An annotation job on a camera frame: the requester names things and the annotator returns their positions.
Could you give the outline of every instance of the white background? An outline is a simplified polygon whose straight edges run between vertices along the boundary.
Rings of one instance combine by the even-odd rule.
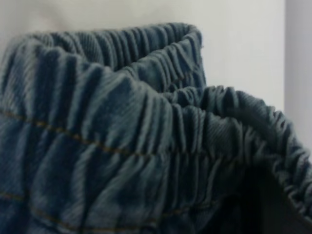
[[[0,51],[29,31],[169,21],[201,29],[208,85],[234,86],[284,109],[284,0],[0,0]]]
[[[287,0],[285,112],[309,149],[312,149],[311,22],[311,0]]]

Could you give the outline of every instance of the blue denim fabric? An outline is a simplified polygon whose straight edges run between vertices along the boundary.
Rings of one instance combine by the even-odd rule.
[[[182,23],[14,39],[0,69],[0,234],[240,233],[218,214],[251,167],[312,223],[292,124],[206,87],[200,49]]]

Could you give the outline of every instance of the orange stitching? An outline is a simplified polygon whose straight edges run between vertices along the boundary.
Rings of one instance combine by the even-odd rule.
[[[19,195],[14,195],[14,194],[8,194],[8,193],[4,193],[4,192],[0,192],[0,196],[4,197],[4,198],[8,198],[8,199],[13,199],[13,200],[17,200],[17,201],[23,201],[24,198],[22,196]],[[169,211],[167,213],[163,213],[159,219],[156,218],[150,218],[148,219],[142,226],[133,226],[133,227],[124,227],[124,228],[83,228],[82,230],[85,232],[122,232],[122,231],[134,231],[134,230],[138,230],[142,227],[144,227],[145,225],[148,224],[152,224],[152,223],[158,223],[160,220],[167,218],[169,216],[172,215],[178,215],[181,214],[183,212],[187,212],[190,209],[205,209],[205,208],[209,208],[210,206],[214,205],[216,203],[216,201],[212,201],[209,203],[203,203],[203,204],[198,204],[198,205],[193,205],[193,206],[186,206],[183,208],[179,208],[179,209],[175,209],[172,211]],[[37,209],[35,206],[30,206],[30,209],[36,213],[39,217],[47,219],[53,223],[57,223],[58,225],[70,230],[70,231],[78,231],[80,230],[78,227],[74,227],[71,226],[68,223],[64,223],[63,221],[57,219],[57,218],[53,218],[50,215],[48,215],[47,213]]]
[[[32,123],[38,127],[43,127],[48,131],[51,132],[55,132],[55,133],[63,133],[67,136],[69,136],[70,138],[79,141],[80,143],[84,144],[84,145],[91,145],[94,144],[96,145],[98,148],[100,148],[102,151],[104,152],[108,152],[108,153],[117,153],[117,154],[123,154],[123,155],[136,155],[136,156],[151,156],[154,154],[142,154],[142,153],[135,153],[135,152],[129,152],[127,150],[123,150],[123,149],[114,149],[114,148],[110,148],[110,147],[106,147],[103,143],[99,143],[96,141],[92,141],[92,140],[87,140],[82,138],[82,136],[78,135],[78,134],[73,134],[70,131],[62,128],[62,127],[54,127],[46,122],[43,121],[39,121],[39,120],[35,120],[35,119],[27,119],[26,117],[23,116],[18,116],[15,115],[13,113],[10,112],[4,112],[4,111],[0,111],[0,114],[7,116],[7,117],[11,117],[14,119],[18,119],[18,120],[22,120],[24,122],[27,123]]]
[[[15,194],[8,194],[5,192],[0,192],[0,196],[6,198],[6,199],[12,199],[16,201],[24,201],[24,198],[20,195],[15,195]]]

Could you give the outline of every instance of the jeans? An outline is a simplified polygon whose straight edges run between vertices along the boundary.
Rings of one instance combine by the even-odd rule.
[[[206,87],[201,40],[182,23],[14,39],[0,69],[0,234],[277,233],[292,214],[311,231],[309,153],[281,112]],[[248,194],[291,209],[251,208]]]

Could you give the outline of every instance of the fabric fold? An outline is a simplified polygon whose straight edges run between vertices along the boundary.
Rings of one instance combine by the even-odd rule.
[[[20,198],[19,233],[197,233],[250,167],[271,171],[312,223],[309,153],[291,122],[244,92],[205,87],[200,49],[182,23],[12,42],[0,199]]]

